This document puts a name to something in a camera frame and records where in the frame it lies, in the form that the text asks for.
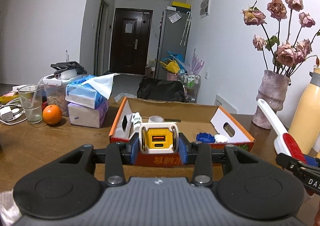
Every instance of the tissue pack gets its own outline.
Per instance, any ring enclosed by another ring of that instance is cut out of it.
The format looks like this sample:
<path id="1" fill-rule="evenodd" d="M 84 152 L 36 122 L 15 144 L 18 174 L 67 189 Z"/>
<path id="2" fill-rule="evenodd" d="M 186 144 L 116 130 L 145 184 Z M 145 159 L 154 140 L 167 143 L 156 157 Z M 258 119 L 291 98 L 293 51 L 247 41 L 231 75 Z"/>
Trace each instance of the tissue pack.
<path id="1" fill-rule="evenodd" d="M 105 98 L 90 84 L 83 84 L 94 77 L 93 75 L 88 75 L 69 83 L 66 87 L 66 100 L 91 109 L 96 109 L 100 106 Z"/>
<path id="2" fill-rule="evenodd" d="M 104 100 L 96 109 L 69 103 L 69 120 L 73 125 L 100 128 L 108 111 L 108 100 Z"/>

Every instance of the wooden table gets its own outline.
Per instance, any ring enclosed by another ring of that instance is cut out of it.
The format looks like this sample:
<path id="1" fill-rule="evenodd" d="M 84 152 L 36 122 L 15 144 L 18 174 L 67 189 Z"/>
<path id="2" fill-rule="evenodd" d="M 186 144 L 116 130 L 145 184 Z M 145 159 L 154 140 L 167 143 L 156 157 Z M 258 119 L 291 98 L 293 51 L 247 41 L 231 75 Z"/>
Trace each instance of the wooden table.
<path id="1" fill-rule="evenodd" d="M 90 143 L 95 149 L 105 148 L 109 144 L 109 131 L 116 116 L 118 107 L 109 107 L 106 119 L 101 129 L 72 126 L 64 119 L 59 126 L 47 126 L 43 123 L 32 126 L 23 122 L 14 126 L 0 124 L 0 192 L 13 188 L 17 180 L 37 168 L 57 159 L 63 154 Z M 254 125 L 251 115 L 234 115 L 243 127 L 255 138 L 251 153 L 272 164 L 276 153 L 273 140 L 276 133 Z M 124 173 L 140 177 L 183 177 L 191 178 L 193 167 L 154 168 L 124 166 Z M 220 166 L 214 167 L 214 180 L 222 177 Z M 97 165 L 95 177 L 104 179 L 104 165 Z M 303 205 L 299 218 L 312 225 L 319 203 L 318 196 L 307 205 Z"/>

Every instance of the metal screw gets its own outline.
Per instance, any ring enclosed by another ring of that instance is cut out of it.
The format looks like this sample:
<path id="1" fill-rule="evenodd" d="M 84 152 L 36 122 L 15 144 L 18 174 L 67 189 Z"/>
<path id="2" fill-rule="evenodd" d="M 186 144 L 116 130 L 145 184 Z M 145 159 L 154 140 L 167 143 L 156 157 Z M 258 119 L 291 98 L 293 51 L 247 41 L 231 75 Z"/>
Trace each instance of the metal screw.
<path id="1" fill-rule="evenodd" d="M 107 179 L 107 182 L 110 184 L 120 184 L 122 181 L 123 178 L 119 175 L 112 175 Z"/>
<path id="2" fill-rule="evenodd" d="M 195 181 L 199 184 L 208 183 L 210 181 L 210 177 L 207 175 L 197 175 L 195 177 Z"/>

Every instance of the purple tissue package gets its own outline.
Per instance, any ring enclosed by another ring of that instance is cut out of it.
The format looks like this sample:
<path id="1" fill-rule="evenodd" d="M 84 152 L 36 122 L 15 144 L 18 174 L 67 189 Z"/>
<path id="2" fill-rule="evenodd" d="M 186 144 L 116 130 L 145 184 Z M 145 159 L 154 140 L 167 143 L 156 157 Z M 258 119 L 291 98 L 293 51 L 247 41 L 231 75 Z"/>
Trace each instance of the purple tissue package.
<path id="1" fill-rule="evenodd" d="M 108 110 L 108 100 L 96 109 L 86 108 L 78 104 L 69 103 L 69 120 L 73 125 L 100 128 Z"/>

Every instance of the white and red brush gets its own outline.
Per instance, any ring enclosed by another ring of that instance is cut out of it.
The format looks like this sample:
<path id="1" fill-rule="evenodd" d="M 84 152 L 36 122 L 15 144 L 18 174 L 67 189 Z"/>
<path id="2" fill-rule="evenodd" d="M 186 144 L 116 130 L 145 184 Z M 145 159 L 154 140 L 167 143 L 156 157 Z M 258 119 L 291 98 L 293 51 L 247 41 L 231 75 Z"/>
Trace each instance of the white and red brush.
<path id="1" fill-rule="evenodd" d="M 274 141 L 276 153 L 284 153 L 306 163 L 303 153 L 294 138 L 287 132 L 284 125 L 281 123 L 277 115 L 271 107 L 263 99 L 258 99 L 258 106 L 270 121 L 273 129 L 277 133 L 277 138 Z"/>

